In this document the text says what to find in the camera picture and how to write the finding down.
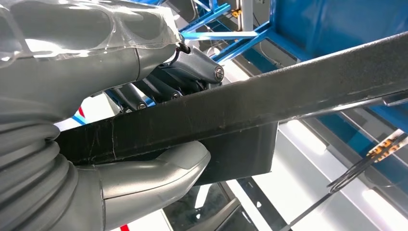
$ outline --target carbon fiber beam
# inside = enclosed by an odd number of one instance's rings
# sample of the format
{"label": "carbon fiber beam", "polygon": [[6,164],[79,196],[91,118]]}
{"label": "carbon fiber beam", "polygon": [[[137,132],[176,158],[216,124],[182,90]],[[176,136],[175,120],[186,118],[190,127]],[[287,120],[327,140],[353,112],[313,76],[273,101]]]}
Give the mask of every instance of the carbon fiber beam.
{"label": "carbon fiber beam", "polygon": [[112,162],[272,122],[372,102],[408,89],[408,33],[64,131],[77,164]]}

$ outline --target cable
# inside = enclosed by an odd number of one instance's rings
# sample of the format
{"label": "cable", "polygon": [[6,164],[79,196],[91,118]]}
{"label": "cable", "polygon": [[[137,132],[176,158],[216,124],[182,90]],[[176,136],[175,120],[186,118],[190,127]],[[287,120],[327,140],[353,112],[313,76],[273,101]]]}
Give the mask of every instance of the cable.
{"label": "cable", "polygon": [[270,56],[265,54],[264,50],[262,49],[262,42],[259,43],[259,50],[265,56],[265,58],[269,59],[269,61],[271,61],[276,67],[283,67],[281,63],[279,63],[278,61],[272,59]]}
{"label": "cable", "polygon": [[193,0],[190,0],[190,2],[191,2],[192,10],[194,11],[194,16],[192,17],[191,20],[187,21],[188,23],[194,20],[195,17],[197,17],[197,5],[195,4]]}
{"label": "cable", "polygon": [[261,24],[259,23],[258,19],[256,18],[256,16],[255,16],[255,13],[254,13],[254,12],[252,12],[252,15],[254,16],[256,23],[258,23],[258,26],[260,26]]}
{"label": "cable", "polygon": [[405,176],[402,180],[400,180],[400,181],[397,182],[397,183],[381,185],[381,184],[377,184],[376,182],[374,182],[365,172],[364,172],[364,176],[365,176],[365,178],[366,178],[368,181],[370,181],[372,184],[374,184],[375,186],[380,187],[380,188],[391,188],[391,187],[395,187],[395,186],[398,186],[398,185],[402,184],[402,183],[405,182],[406,180],[408,180],[408,177]]}
{"label": "cable", "polygon": [[355,163],[351,168],[349,168],[341,177],[333,181],[328,185],[330,192],[337,192],[341,190],[345,185],[354,180],[359,174],[364,172],[372,163],[378,162],[394,153],[400,149],[403,145],[402,142],[406,142],[408,134],[402,133],[401,135],[393,139],[394,132],[391,136],[387,137],[385,141],[379,143],[375,148],[373,148],[368,155],[362,160]]}
{"label": "cable", "polygon": [[[220,26],[220,25],[222,25],[221,23],[220,24],[218,24],[217,26],[215,26],[215,27],[213,27],[213,28],[210,28],[210,27],[208,27],[208,26],[206,26],[206,29],[207,29],[207,32],[214,32],[214,29],[215,28],[217,28],[218,26]],[[211,47],[214,47],[214,46],[218,46],[218,45],[220,45],[220,44],[222,44],[222,43],[227,43],[226,41],[224,41],[224,40],[218,40],[218,42],[216,42],[216,43],[212,43],[212,40],[209,40],[209,43],[207,43],[207,45],[208,44],[210,44],[210,46]]]}

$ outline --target wire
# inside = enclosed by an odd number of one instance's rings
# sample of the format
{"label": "wire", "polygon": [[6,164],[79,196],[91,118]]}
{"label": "wire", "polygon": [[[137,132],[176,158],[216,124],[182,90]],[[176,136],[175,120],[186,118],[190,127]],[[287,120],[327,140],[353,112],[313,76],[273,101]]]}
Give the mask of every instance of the wire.
{"label": "wire", "polygon": [[252,15],[254,16],[256,23],[258,23],[258,26],[260,26],[261,24],[259,23],[258,19],[256,18],[256,16],[255,16],[255,13],[254,13],[254,12],[252,12]]}
{"label": "wire", "polygon": [[332,202],[333,199],[334,199],[334,196],[331,196],[329,199],[327,199],[327,201],[326,201],[326,203],[324,203],[323,207],[320,208],[318,211],[316,211],[317,214],[322,215],[326,211],[327,207],[330,205],[330,203]]}
{"label": "wire", "polygon": [[407,137],[408,137],[408,134],[403,133],[400,136],[396,137],[391,144],[383,148],[379,153],[376,153],[376,154],[369,153],[369,155],[367,155],[365,158],[361,159],[360,161],[355,163],[353,166],[351,166],[351,168],[349,168],[341,177],[339,177],[338,179],[330,183],[327,186],[327,187],[331,187],[330,192],[335,193],[341,190],[349,182],[351,182],[358,175],[364,172],[371,164],[376,162],[380,157],[386,154],[388,154],[387,156],[389,156],[391,154],[392,148],[394,148],[397,145],[400,145],[400,143],[406,140]]}
{"label": "wire", "polygon": [[[213,28],[210,28],[210,27],[208,27],[208,26],[205,26],[206,27],[206,29],[207,29],[207,32],[214,32],[214,29],[215,28],[217,28],[218,26],[220,26],[220,25],[222,25],[221,23],[220,24],[218,24],[217,26],[215,26],[215,27],[213,27]],[[228,44],[226,41],[224,41],[224,40],[218,40],[218,42],[216,42],[216,43],[213,43],[212,42],[212,40],[208,40],[209,42],[207,42],[207,45],[209,44],[211,47],[214,47],[214,46],[218,46],[218,45],[220,45],[220,44],[222,44],[222,43],[226,43],[226,44]],[[206,40],[202,40],[201,41],[201,43],[204,43],[204,44],[206,44]]]}
{"label": "wire", "polygon": [[190,0],[190,2],[191,2],[192,10],[194,11],[194,16],[192,17],[191,20],[187,21],[188,23],[194,20],[195,17],[197,17],[197,5],[195,4],[193,0]]}
{"label": "wire", "polygon": [[381,184],[377,184],[376,182],[374,182],[374,181],[367,175],[366,172],[364,172],[364,176],[365,176],[365,178],[366,178],[368,181],[370,181],[372,184],[374,184],[374,185],[377,186],[377,187],[381,187],[381,188],[395,187],[395,186],[398,186],[398,185],[402,184],[402,183],[405,182],[406,180],[408,180],[408,177],[405,176],[402,180],[400,180],[400,181],[397,182],[397,183],[381,185]]}
{"label": "wire", "polygon": [[279,63],[278,61],[272,59],[269,55],[267,55],[265,53],[264,49],[262,49],[262,42],[259,43],[259,50],[265,56],[265,58],[267,58],[269,61],[271,61],[276,67],[283,67],[283,65],[281,63]]}

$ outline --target transparent plastic wrap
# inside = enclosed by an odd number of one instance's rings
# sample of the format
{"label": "transparent plastic wrap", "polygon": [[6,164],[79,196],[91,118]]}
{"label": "transparent plastic wrap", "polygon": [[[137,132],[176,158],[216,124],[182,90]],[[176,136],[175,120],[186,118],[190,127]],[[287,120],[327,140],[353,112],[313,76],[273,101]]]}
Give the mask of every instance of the transparent plastic wrap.
{"label": "transparent plastic wrap", "polygon": [[171,10],[123,0],[0,0],[0,68],[180,40]]}

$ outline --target metal rod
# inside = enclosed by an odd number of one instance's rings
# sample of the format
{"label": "metal rod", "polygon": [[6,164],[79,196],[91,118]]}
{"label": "metal rod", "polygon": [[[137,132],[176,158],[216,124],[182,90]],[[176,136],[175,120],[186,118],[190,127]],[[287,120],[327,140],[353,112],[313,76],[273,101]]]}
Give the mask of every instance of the metal rod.
{"label": "metal rod", "polygon": [[241,31],[252,31],[254,29],[254,1],[238,0],[242,13],[238,16],[238,28]]}
{"label": "metal rod", "polygon": [[229,45],[228,47],[224,48],[220,54],[211,57],[216,62],[223,62],[226,60],[230,60],[235,58],[236,56],[240,55],[247,49],[251,48],[255,44],[259,43],[263,39],[265,39],[266,35],[268,34],[269,30],[269,22],[266,22],[260,25],[258,28],[255,29],[255,32],[258,33],[256,37],[253,37],[250,40],[240,39],[237,42]]}
{"label": "metal rod", "polygon": [[184,39],[188,40],[228,40],[228,39],[250,39],[258,36],[255,31],[247,32],[188,32],[182,33]]}
{"label": "metal rod", "polygon": [[210,8],[208,8],[207,5],[205,5],[204,3],[202,3],[200,0],[193,0],[197,5],[201,6],[204,10],[206,11],[211,11]]}
{"label": "metal rod", "polygon": [[209,3],[212,11],[214,11],[218,7],[217,0],[209,0]]}
{"label": "metal rod", "polygon": [[306,215],[308,215],[315,208],[319,207],[319,205],[321,205],[323,202],[325,202],[327,199],[329,199],[332,195],[333,195],[332,193],[328,193],[328,194],[324,195],[324,197],[322,197],[320,200],[316,201],[311,207],[309,207],[302,214],[300,214],[298,217],[296,217],[290,224],[286,225],[285,227],[283,227],[279,231],[289,231],[292,228],[292,226],[294,226],[301,219],[306,217]]}
{"label": "metal rod", "polygon": [[205,24],[213,21],[218,16],[222,15],[223,13],[229,11],[231,6],[228,3],[224,3],[210,12],[205,13],[203,16],[197,18],[196,20],[192,21],[188,26],[184,27],[180,30],[181,33],[183,32],[191,32],[195,31],[196,29],[204,26]]}
{"label": "metal rod", "polygon": [[58,143],[64,155],[115,160],[361,106],[408,89],[407,50],[406,32],[64,131]]}

